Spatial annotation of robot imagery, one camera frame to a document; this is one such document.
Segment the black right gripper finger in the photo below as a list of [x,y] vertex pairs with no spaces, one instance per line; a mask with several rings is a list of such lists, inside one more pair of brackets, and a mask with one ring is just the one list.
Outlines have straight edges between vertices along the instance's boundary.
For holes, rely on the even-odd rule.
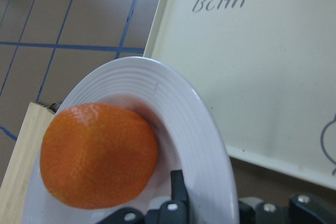
[[172,170],[171,176],[171,199],[182,202],[186,208],[186,223],[190,222],[190,201],[184,182],[183,171]]

